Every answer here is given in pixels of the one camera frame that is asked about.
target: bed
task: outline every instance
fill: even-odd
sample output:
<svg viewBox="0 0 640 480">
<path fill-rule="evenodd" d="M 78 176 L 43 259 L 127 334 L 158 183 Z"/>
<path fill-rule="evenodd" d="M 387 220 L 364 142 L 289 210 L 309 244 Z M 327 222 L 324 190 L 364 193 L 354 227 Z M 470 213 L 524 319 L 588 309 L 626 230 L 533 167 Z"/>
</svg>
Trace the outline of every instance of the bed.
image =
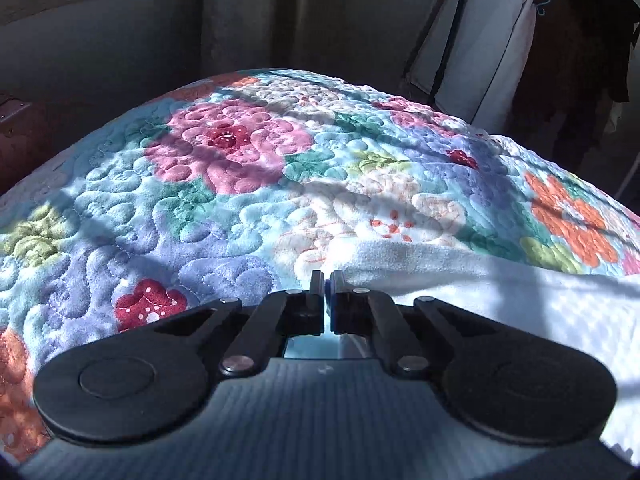
<svg viewBox="0 0 640 480">
<path fill-rule="evenodd" d="M 640 273 L 640 219 L 574 174 L 425 105 L 293 70 L 130 110 L 3 195 L 0 228 L 0 450 L 17 461 L 47 441 L 31 385 L 53 356 L 222 296 L 300 288 L 335 240 Z"/>
</svg>

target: black pole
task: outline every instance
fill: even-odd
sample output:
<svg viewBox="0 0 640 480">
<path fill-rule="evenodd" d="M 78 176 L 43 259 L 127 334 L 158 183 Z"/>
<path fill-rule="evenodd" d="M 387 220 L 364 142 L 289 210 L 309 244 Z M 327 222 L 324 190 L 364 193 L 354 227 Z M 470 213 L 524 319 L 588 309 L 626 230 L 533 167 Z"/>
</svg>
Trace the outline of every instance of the black pole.
<svg viewBox="0 0 640 480">
<path fill-rule="evenodd" d="M 458 6 L 456 7 L 456 13 L 453 15 L 451 30 L 449 31 L 449 37 L 447 38 L 447 43 L 444 47 L 442 59 L 440 60 L 440 66 L 438 67 L 436 77 L 433 79 L 433 85 L 431 86 L 431 92 L 427 102 L 429 106 L 433 106 L 436 102 L 436 95 L 442 85 L 444 73 L 447 70 L 447 63 L 449 62 L 449 57 L 451 57 L 451 53 L 453 51 L 453 45 L 456 43 L 456 36 L 458 35 L 460 22 L 462 21 L 462 13 L 465 12 L 465 4 L 466 0 L 458 0 Z"/>
</svg>

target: white towel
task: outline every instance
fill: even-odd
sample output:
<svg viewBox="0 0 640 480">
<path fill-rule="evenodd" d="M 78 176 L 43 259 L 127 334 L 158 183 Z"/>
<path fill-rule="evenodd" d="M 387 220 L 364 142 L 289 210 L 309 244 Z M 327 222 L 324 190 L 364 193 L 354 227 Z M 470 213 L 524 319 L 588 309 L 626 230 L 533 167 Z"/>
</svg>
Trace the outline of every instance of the white towel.
<svg viewBox="0 0 640 480">
<path fill-rule="evenodd" d="M 329 277 L 337 269 L 397 303 L 434 296 L 599 359 L 618 383 L 603 442 L 640 462 L 640 276 L 575 276 L 429 244 L 357 238 L 329 245 L 322 270 Z M 322 345 L 332 344 L 327 334 Z"/>
</svg>

